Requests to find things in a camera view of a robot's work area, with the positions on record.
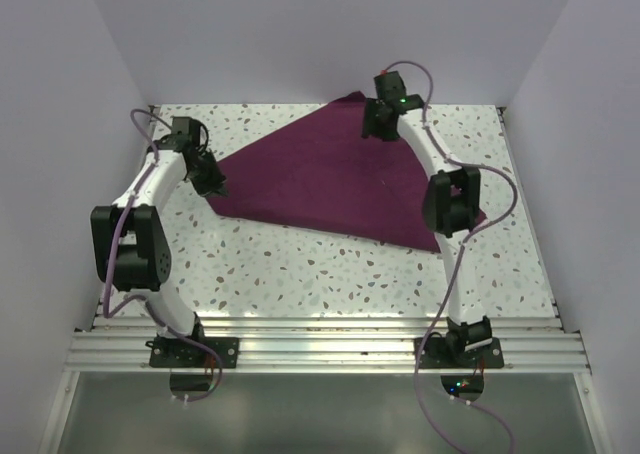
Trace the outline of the purple cloth mat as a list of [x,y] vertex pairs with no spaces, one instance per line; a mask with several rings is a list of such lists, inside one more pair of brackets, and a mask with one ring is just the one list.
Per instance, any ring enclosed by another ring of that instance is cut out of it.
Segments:
[[407,117],[400,138],[362,138],[365,97],[354,92],[220,161],[226,197],[209,199],[230,218],[351,235],[438,252],[423,210],[431,171],[451,165]]

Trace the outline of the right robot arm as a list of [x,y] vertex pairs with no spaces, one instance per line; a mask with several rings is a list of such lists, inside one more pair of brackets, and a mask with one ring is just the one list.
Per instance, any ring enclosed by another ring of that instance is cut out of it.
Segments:
[[461,258],[464,239],[479,222],[481,174],[477,168],[463,165],[437,131],[426,127],[420,133],[400,118],[423,105],[418,95],[394,103],[368,98],[362,136],[404,140],[428,178],[422,218],[435,236],[449,286],[443,302],[447,332],[430,334],[421,358],[438,367],[470,367],[493,341],[474,269],[464,267]]

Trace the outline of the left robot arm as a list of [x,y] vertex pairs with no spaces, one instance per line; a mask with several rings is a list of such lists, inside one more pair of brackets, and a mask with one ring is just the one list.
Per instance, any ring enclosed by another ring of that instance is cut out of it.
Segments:
[[136,116],[130,118],[148,142],[144,163],[131,185],[111,204],[95,207],[90,215],[92,242],[99,279],[104,283],[102,315],[115,317],[132,302],[139,302],[152,317],[158,335],[175,339],[172,353],[185,366],[201,364],[208,353],[199,336],[199,318],[165,284],[172,256],[161,222],[161,212],[182,182],[205,199],[226,197],[226,176],[209,148],[207,127],[192,117],[170,122],[145,114],[169,129],[154,140]]

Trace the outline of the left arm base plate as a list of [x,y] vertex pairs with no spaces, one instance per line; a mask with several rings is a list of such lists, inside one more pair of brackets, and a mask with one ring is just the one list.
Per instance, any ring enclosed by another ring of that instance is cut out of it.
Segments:
[[[240,352],[240,340],[236,337],[207,337],[202,342],[214,351],[219,359],[215,366],[235,369]],[[192,346],[179,339],[156,336],[145,342],[150,349],[149,366],[152,368],[203,368],[211,366],[211,355],[200,347]]]

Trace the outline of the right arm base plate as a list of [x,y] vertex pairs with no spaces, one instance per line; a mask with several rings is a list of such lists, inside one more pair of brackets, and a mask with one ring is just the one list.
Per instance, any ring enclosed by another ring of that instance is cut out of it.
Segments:
[[498,338],[480,348],[455,354],[441,336],[432,335],[423,349],[420,348],[422,338],[415,338],[414,355],[419,354],[419,369],[502,369],[505,361]]

